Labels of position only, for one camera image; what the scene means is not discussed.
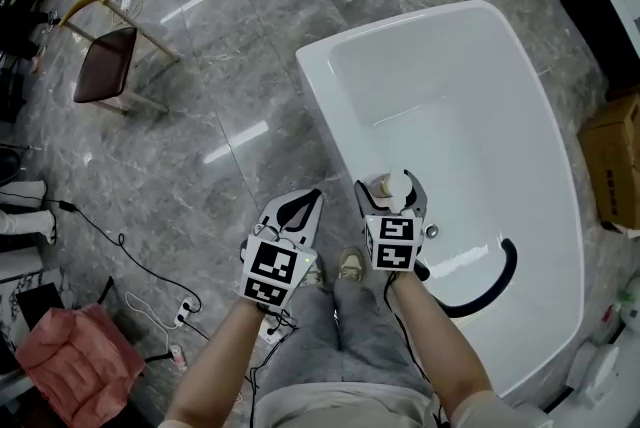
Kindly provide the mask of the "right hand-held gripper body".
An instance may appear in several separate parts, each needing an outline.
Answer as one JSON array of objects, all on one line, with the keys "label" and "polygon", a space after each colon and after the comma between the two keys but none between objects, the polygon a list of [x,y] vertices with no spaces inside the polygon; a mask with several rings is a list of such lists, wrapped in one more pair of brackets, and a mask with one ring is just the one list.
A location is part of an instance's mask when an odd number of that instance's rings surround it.
[{"label": "right hand-held gripper body", "polygon": [[374,203],[374,215],[363,217],[365,246],[372,267],[384,271],[413,271],[424,239],[424,216]]}]

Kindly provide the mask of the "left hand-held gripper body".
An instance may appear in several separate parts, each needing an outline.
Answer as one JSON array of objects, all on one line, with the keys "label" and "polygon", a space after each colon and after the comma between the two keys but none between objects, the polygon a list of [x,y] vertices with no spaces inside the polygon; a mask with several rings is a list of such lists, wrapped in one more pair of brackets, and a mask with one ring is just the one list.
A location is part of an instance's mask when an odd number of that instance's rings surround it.
[{"label": "left hand-held gripper body", "polygon": [[[313,249],[324,199],[300,232],[281,229],[276,220],[283,195],[270,200],[240,248],[243,263],[239,295],[271,308],[287,306],[293,292],[318,257]],[[298,224],[303,211],[291,222]]]}]

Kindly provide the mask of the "clear bottle with beige cap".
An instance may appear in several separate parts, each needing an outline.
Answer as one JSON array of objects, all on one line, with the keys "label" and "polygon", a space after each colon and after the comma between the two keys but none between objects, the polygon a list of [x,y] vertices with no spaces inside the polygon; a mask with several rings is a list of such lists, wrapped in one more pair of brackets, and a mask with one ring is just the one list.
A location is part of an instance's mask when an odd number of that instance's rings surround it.
[{"label": "clear bottle with beige cap", "polygon": [[402,170],[368,178],[365,185],[374,203],[389,208],[392,213],[400,213],[405,209],[406,198],[413,189],[411,179]]}]

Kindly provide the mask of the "white bathtub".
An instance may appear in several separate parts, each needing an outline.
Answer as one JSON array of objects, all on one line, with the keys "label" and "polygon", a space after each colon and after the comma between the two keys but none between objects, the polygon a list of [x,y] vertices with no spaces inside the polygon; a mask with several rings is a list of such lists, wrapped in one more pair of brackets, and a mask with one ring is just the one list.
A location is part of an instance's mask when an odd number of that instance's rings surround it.
[{"label": "white bathtub", "polygon": [[427,289],[469,302],[517,265],[505,291],[458,325],[508,395],[574,337],[584,253],[570,165],[538,75],[493,5],[466,1],[388,18],[298,50],[343,184],[406,169],[434,232]]}]

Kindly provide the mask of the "person's right forearm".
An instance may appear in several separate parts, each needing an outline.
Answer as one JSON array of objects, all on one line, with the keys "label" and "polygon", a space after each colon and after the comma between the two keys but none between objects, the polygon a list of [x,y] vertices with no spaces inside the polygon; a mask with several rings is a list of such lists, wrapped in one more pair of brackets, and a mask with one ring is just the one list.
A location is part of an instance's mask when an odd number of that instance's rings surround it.
[{"label": "person's right forearm", "polygon": [[448,419],[472,395],[492,389],[478,355],[413,272],[392,284],[424,372]]}]

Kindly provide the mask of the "person's shoe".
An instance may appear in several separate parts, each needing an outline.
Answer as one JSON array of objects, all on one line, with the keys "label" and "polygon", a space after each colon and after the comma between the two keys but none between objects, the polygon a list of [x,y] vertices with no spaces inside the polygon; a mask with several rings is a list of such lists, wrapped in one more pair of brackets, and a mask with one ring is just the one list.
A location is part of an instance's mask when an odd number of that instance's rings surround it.
[{"label": "person's shoe", "polygon": [[326,274],[323,260],[318,256],[301,279],[299,287],[311,286],[324,289],[326,286],[325,278]]},{"label": "person's shoe", "polygon": [[355,247],[344,249],[339,259],[337,279],[361,283],[365,272],[366,264],[361,251]]}]

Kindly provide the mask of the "person's right shoe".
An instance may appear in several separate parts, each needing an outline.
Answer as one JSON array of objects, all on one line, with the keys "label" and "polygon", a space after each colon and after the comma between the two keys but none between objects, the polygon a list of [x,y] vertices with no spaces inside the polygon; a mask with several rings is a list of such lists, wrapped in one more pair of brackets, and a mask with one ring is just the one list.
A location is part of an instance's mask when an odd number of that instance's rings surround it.
[{"label": "person's right shoe", "polygon": [[366,264],[361,251],[355,247],[344,249],[339,259],[337,279],[361,283],[365,272]]}]

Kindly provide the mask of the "white power strip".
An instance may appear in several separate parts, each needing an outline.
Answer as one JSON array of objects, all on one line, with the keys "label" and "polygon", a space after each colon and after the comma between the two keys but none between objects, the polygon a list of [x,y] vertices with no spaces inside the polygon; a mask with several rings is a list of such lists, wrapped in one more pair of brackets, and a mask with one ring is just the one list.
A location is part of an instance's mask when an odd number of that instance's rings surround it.
[{"label": "white power strip", "polygon": [[174,324],[176,327],[181,327],[187,321],[189,315],[192,313],[192,307],[194,300],[192,297],[185,297],[180,304],[180,307],[174,317]]}]

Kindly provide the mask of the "person's grey trousers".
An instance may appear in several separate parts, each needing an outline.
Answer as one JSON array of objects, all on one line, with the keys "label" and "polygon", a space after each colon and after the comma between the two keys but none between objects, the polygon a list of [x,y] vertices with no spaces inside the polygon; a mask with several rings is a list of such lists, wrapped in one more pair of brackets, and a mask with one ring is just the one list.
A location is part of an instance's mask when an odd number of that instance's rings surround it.
[{"label": "person's grey trousers", "polygon": [[391,313],[379,308],[363,283],[337,279],[331,287],[301,285],[289,306],[298,329],[259,379],[260,399],[289,386],[341,382],[431,395]]}]

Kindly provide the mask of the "black curved faucet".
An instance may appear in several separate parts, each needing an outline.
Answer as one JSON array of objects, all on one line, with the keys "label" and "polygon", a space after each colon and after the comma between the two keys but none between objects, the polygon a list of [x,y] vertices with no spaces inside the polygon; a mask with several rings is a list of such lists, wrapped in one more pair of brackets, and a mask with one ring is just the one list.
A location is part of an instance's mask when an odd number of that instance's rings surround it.
[{"label": "black curved faucet", "polygon": [[518,264],[518,252],[516,246],[509,238],[504,238],[500,246],[505,254],[503,269],[495,282],[479,297],[464,304],[447,305],[434,296],[435,301],[449,318],[464,318],[480,312],[493,303],[505,291],[515,274]]}]

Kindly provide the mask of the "large cardboard box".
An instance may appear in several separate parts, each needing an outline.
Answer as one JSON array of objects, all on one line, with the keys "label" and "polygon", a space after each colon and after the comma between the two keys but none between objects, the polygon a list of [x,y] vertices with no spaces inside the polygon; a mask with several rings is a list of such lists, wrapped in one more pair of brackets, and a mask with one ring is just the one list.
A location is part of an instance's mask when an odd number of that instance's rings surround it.
[{"label": "large cardboard box", "polygon": [[602,106],[578,139],[600,219],[640,230],[640,95]]}]

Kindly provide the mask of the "pink cushion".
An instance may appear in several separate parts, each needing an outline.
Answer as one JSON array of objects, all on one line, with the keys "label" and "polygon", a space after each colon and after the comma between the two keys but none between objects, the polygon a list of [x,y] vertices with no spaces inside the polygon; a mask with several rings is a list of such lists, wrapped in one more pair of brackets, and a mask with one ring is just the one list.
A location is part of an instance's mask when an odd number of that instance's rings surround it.
[{"label": "pink cushion", "polygon": [[115,418],[145,368],[99,304],[50,308],[15,358],[69,428],[100,428]]}]

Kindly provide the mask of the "wooden chair with brown seat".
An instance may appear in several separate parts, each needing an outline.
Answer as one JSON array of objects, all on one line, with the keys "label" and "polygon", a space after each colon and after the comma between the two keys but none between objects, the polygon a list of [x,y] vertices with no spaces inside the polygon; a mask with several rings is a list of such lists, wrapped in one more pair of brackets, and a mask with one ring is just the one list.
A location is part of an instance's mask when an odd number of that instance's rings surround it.
[{"label": "wooden chair with brown seat", "polygon": [[[83,9],[100,4],[119,16],[127,26],[94,37],[72,23],[72,18]],[[147,98],[127,87],[127,79],[133,63],[134,51],[140,36],[166,55],[171,63],[180,57],[153,37],[140,24],[126,15],[111,0],[79,0],[62,17],[58,27],[67,28],[89,43],[76,86],[73,101],[76,104],[92,104],[102,109],[126,115],[127,110],[109,103],[109,100],[125,97],[133,102],[147,105],[160,113],[168,113],[166,105]]]}]

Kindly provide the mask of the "white toilet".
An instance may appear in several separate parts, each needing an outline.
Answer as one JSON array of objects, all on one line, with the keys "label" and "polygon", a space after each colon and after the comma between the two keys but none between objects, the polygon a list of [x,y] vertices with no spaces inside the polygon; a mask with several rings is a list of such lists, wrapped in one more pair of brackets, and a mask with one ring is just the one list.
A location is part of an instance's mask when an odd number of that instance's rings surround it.
[{"label": "white toilet", "polygon": [[619,347],[614,344],[585,341],[579,347],[565,380],[577,404],[594,409],[611,393],[618,380],[618,357]]}]

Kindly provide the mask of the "white rolled towels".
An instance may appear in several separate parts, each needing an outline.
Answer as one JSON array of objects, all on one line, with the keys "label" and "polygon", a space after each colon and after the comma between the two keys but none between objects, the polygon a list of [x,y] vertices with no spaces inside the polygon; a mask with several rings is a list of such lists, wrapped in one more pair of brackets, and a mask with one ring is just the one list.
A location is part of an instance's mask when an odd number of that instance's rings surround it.
[{"label": "white rolled towels", "polygon": [[[13,181],[0,187],[0,235],[26,235],[39,233],[53,245],[57,239],[56,217],[50,210],[39,209],[48,187],[43,180]],[[2,205],[36,208],[36,211],[10,214]]]}]

